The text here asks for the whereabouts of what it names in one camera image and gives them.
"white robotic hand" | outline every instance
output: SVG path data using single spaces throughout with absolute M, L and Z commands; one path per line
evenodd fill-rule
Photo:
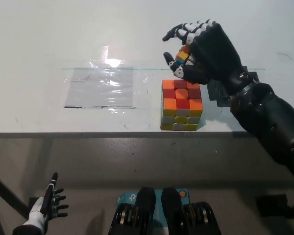
M 16 227 L 13 230 L 13 235 L 45 235 L 50 220 L 68 216 L 67 213 L 59 213 L 59 210 L 68 208 L 69 205 L 60 205 L 60 201 L 66 199 L 66 196 L 59 195 L 63 192 L 63 189 L 54 189 L 57 178 L 58 174 L 54 173 L 45 196 L 38 198 L 30 210 L 28 221 Z

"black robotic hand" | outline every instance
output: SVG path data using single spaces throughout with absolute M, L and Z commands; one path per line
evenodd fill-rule
M 240 79 L 245 72 L 239 55 L 220 24 L 213 20 L 184 23 L 171 29 L 162 39 L 178 37 L 189 47 L 189 58 L 183 63 L 168 53 L 164 57 L 173 74 L 192 83 L 207 84 L 210 79 L 221 81 L 229 95 L 243 89 L 252 78 Z

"rubik's cube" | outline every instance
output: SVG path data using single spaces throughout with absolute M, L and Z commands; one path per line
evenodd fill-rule
M 202 111 L 199 84 L 162 80 L 161 130 L 195 131 Z

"robotic finger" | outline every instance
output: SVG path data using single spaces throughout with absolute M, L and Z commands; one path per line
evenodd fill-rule
M 182 78 L 191 83 L 207 84 L 209 82 L 208 77 L 204 71 L 200 68 L 190 54 L 188 46 L 183 46 L 179 53 L 176 55 L 175 60 L 172 55 L 165 52 L 164 57 L 170 69 L 173 71 L 174 76 Z

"clear plastic sheet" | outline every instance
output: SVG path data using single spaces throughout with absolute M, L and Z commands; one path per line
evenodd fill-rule
M 89 60 L 73 70 L 65 108 L 148 108 L 147 75 L 125 61 Z

